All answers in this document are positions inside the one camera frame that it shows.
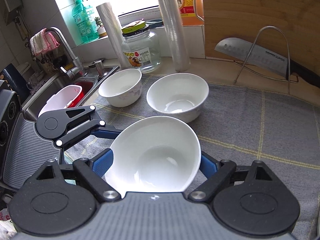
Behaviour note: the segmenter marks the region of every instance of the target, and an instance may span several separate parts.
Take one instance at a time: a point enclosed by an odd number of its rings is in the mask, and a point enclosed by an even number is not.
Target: beige countertop
[[[105,66],[119,65],[117,59],[105,60],[103,63]],[[274,78],[282,78],[272,72],[264,70],[256,66],[249,66],[252,70]],[[233,85],[233,81],[237,76],[240,66],[233,62],[225,60],[212,60],[212,59],[191,59],[191,66],[186,73],[196,74],[202,77],[207,82],[221,83]],[[174,70],[174,65],[172,58],[163,57],[160,67],[150,73],[152,75],[169,75],[177,73]],[[258,76],[249,70],[244,69],[237,81],[237,86],[246,86],[250,88],[277,92],[282,94],[288,94],[288,83],[281,81],[270,80],[261,76]],[[299,83],[291,83],[290,86],[291,96],[300,98],[302,100],[308,101],[313,105],[320,106],[320,89],[308,84],[302,78],[299,78]],[[97,97],[98,91],[96,91],[85,103],[85,105],[91,104]]]

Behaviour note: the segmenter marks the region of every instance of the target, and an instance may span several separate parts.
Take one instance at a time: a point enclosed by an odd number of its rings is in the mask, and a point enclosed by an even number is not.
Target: kitchen sink
[[[45,106],[50,97],[59,92],[68,85],[79,85],[82,87],[84,97],[76,106],[82,106],[83,103],[100,87],[101,83],[105,81],[110,75],[115,73],[119,66],[105,67],[108,73],[102,79],[99,79],[99,74],[95,68],[88,68],[88,74],[76,80],[70,80],[67,75],[57,73],[50,80],[48,80],[37,93],[24,105],[23,111],[25,118],[30,121],[36,121],[41,109]]]

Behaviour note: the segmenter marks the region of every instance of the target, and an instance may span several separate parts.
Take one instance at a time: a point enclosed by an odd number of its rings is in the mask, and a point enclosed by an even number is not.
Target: wooden cutting board
[[[214,50],[228,37],[253,42],[267,25],[281,29],[291,58],[320,75],[320,0],[204,0],[205,55],[234,59]],[[281,33],[266,30],[260,46],[287,57]]]

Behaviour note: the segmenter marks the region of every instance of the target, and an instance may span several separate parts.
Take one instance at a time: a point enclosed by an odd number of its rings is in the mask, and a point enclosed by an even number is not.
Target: black knife handle
[[[299,63],[290,60],[290,74],[298,74],[304,81],[309,84],[320,88],[320,76],[318,76],[313,71],[307,69],[306,67],[300,65]]]

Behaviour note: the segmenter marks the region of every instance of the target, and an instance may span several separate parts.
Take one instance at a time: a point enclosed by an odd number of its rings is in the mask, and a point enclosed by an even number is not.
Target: plastic bag roll
[[[169,41],[174,68],[184,71],[190,67],[190,58],[182,29],[182,20],[177,0],[158,0]]]
[[[98,5],[97,11],[109,36],[109,40],[116,53],[116,56],[118,57],[121,69],[132,67],[121,48],[124,37],[122,36],[119,18],[113,13],[111,3],[105,2],[101,5]]]

